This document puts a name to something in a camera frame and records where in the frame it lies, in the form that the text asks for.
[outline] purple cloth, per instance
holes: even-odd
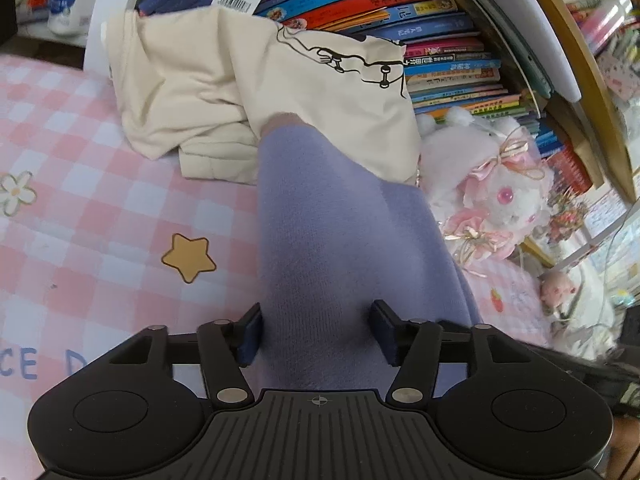
[[[398,369],[370,334],[373,300],[402,319],[481,322],[420,190],[380,180],[310,126],[271,132],[258,158],[261,386],[384,397]],[[462,379],[442,368],[439,383]]]

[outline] blue letter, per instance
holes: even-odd
[[[14,373],[14,369],[13,368],[7,368],[7,370],[3,370],[2,369],[2,359],[4,359],[5,355],[10,355],[11,357],[13,357],[14,356],[14,349],[13,348],[5,348],[4,350],[2,350],[0,352],[0,375],[2,375],[2,377],[8,377],[12,373]]]
[[[36,354],[36,353],[37,353],[37,350],[35,348],[20,348],[20,371],[22,372],[23,379],[33,381],[38,378],[36,374],[27,373],[27,366],[35,366],[36,361],[34,361],[33,359],[27,360],[24,358],[27,354]]]
[[[86,361],[84,360],[84,357],[82,357],[80,354],[77,354],[72,350],[67,350],[65,354],[66,354],[65,356],[66,356],[66,376],[67,377],[75,373],[71,366],[71,358],[75,359],[76,361],[80,361],[82,363],[82,366],[80,368],[84,368],[86,366]]]

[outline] white flower print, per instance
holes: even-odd
[[[36,192],[27,187],[33,174],[30,171],[23,171],[17,178],[6,174],[0,180],[0,205],[7,216],[14,216],[20,204],[33,204],[36,201]]]

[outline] barcode label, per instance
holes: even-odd
[[[218,4],[240,12],[247,12],[251,7],[251,4],[245,0],[219,0]]]

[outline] pink checkered tablecloth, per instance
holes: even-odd
[[[33,176],[36,200],[0,206],[0,477],[42,468],[26,419],[41,394],[150,324],[192,332],[258,300],[254,187],[181,177],[120,128],[110,82],[0,57],[0,176]],[[30,200],[29,191],[20,195]],[[172,235],[206,237],[217,270],[190,285],[161,263]],[[482,315],[546,343],[532,278],[508,262],[469,277]]]

